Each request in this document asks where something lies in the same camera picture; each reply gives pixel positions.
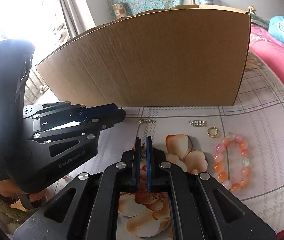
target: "orange bead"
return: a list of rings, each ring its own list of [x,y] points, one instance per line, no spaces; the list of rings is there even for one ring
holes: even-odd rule
[[[247,141],[242,140],[242,141],[239,142],[239,148],[241,150],[246,149],[247,147],[248,147],[248,142]]]
[[[217,177],[217,180],[219,182],[223,182],[225,180],[227,180],[227,173],[225,171],[221,171],[219,174],[218,174],[218,177]]]
[[[248,151],[248,149],[243,149],[241,150],[240,155],[242,157],[248,157],[250,155],[250,152]]]
[[[230,139],[227,138],[227,137],[223,137],[223,138],[221,139],[221,143],[224,144],[225,147],[228,147],[229,144],[230,144]]]
[[[250,179],[248,177],[242,177],[240,180],[241,187],[246,187],[247,185],[249,185],[249,183]]]
[[[231,189],[230,189],[230,192],[231,192],[232,194],[237,194],[237,193],[240,192],[240,190],[241,190],[241,185],[240,185],[239,183],[233,183],[233,184],[232,184],[232,187],[231,187]]]
[[[247,176],[249,176],[251,174],[251,169],[249,168],[249,167],[243,167],[242,169],[241,169],[241,175],[243,176],[243,177],[247,177]]]
[[[220,173],[221,171],[224,170],[224,164],[219,162],[219,163],[215,163],[214,167],[213,167],[213,170],[216,172],[216,173]]]

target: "pink blanket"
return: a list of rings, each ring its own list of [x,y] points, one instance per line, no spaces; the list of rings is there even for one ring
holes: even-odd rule
[[[265,61],[284,84],[284,44],[265,29],[252,24],[250,49]]]

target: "table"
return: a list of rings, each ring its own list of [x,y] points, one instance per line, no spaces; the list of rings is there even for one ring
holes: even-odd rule
[[[191,138],[192,150],[202,150],[212,173],[215,146],[227,132],[242,133],[249,143],[250,185],[237,197],[276,232],[284,229],[284,86],[272,70],[261,60],[259,70],[244,73],[234,106],[190,107],[127,107],[126,118],[115,127],[101,131],[98,155],[71,172],[102,172],[120,161],[122,153],[133,147],[136,136],[142,141],[152,136],[153,146],[167,152],[165,138],[183,133]],[[140,118],[154,123],[139,124]],[[207,127],[193,127],[191,120],[205,120]],[[208,127],[216,126],[218,138],[206,134]],[[228,147],[224,160],[232,181],[239,177],[240,156],[236,147]],[[58,182],[61,188],[63,181]],[[136,239],[125,229],[128,217],[118,216],[117,239]],[[170,239],[168,229],[150,239]]]

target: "white bead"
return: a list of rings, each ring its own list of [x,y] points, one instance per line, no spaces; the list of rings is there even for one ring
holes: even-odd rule
[[[230,190],[230,188],[232,187],[232,182],[227,179],[227,180],[223,181],[222,185],[223,185],[227,190]]]
[[[233,141],[235,138],[235,133],[228,132],[226,137],[229,138],[230,141]]]
[[[242,164],[243,164],[244,167],[247,167],[247,166],[250,164],[249,158],[244,157],[244,158],[242,159]]]

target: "jewelry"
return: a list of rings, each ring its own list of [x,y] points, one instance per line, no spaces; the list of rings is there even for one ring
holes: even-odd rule
[[[193,120],[193,121],[190,121],[190,125],[205,127],[206,126],[206,121]]]
[[[146,123],[155,123],[155,121],[152,119],[142,119],[142,118],[139,120],[139,124],[146,124]]]
[[[243,157],[241,179],[238,183],[232,183],[227,179],[227,173],[224,171],[224,164],[222,162],[224,159],[223,152],[226,150],[226,147],[229,146],[231,141],[238,143],[240,154]],[[241,188],[246,187],[250,183],[249,175],[251,173],[251,169],[250,167],[248,167],[250,164],[250,160],[248,158],[250,152],[248,151],[247,148],[248,148],[248,142],[244,140],[243,135],[240,133],[234,134],[231,132],[227,134],[227,137],[223,137],[221,139],[221,143],[219,143],[215,147],[216,151],[214,155],[215,165],[213,167],[213,170],[218,174],[217,180],[233,194],[239,193]]]
[[[215,130],[215,133],[214,134],[211,134],[210,131],[211,130]],[[218,129],[214,126],[214,127],[210,127],[207,131],[206,131],[206,134],[210,137],[217,137],[218,136]]]

